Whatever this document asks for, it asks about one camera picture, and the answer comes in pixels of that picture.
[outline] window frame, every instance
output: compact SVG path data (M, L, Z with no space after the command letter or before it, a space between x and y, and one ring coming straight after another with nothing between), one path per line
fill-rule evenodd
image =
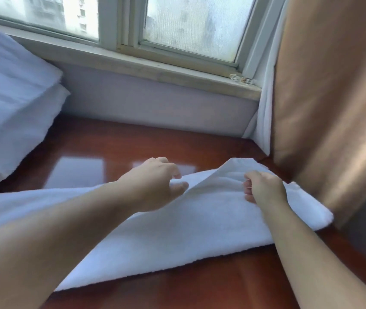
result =
M0 17L0 25L98 46L129 56L200 72L253 79L285 0L254 0L234 62L226 62L143 40L147 0L98 0L99 40L72 35L46 26L37 27Z

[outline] window pane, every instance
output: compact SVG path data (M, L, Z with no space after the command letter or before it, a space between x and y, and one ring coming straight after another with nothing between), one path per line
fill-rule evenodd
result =
M0 17L98 39L98 0L0 0Z
M143 39L233 62L254 0L148 0Z

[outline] forearm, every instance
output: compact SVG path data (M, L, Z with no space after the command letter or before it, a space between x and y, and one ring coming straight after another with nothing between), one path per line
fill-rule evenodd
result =
M289 208L264 213L301 308L366 308L366 285Z
M106 186L0 228L0 308L38 308L133 212Z

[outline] wooden table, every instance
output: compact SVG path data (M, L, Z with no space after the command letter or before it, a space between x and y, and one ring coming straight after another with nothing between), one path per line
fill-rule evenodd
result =
M46 139L0 192L93 186L118 179L147 158L166 156L183 174L253 157L285 181L251 140L60 116ZM333 227L320 236L366 283L366 258ZM298 308L274 245L208 258L175 269L56 292L44 309Z

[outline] towel fold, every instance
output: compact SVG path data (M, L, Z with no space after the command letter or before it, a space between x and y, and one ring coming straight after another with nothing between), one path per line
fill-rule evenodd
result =
M260 209L244 199L246 171L270 172L254 159L232 158L217 170L184 176L189 189L169 205L137 213L98 244L57 287L64 290L181 266L273 243ZM312 229L332 213L296 183L284 184L292 209ZM92 188L0 194L0 225L86 193Z
M62 71L0 33L0 181L46 135L69 92Z

